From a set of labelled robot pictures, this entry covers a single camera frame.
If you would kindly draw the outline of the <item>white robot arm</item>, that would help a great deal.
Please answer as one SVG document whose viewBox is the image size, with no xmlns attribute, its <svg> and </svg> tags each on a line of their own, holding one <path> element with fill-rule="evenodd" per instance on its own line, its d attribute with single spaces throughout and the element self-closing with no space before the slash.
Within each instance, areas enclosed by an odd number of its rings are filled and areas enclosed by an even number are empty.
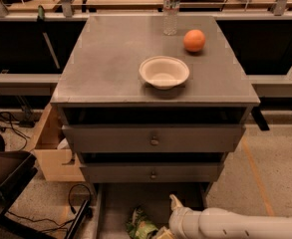
<svg viewBox="0 0 292 239">
<path fill-rule="evenodd" d="M 168 227 L 153 239 L 292 239 L 292 217 L 248 216 L 221 208 L 195 211 L 171 194 Z"/>
</svg>

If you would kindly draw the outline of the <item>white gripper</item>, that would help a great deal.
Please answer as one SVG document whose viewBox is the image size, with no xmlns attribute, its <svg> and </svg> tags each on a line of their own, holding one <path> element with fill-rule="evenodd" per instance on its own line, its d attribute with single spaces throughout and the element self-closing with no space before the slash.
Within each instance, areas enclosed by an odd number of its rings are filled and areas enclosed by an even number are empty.
<svg viewBox="0 0 292 239">
<path fill-rule="evenodd" d="M 200 239 L 199 218 L 201 212 L 183 207 L 174 194 L 171 194 L 169 198 L 172 210 L 168 221 L 170 230 L 166 227 L 161 227 L 155 234 L 154 239 L 174 239 L 174 237 L 176 239 Z"/>
</svg>

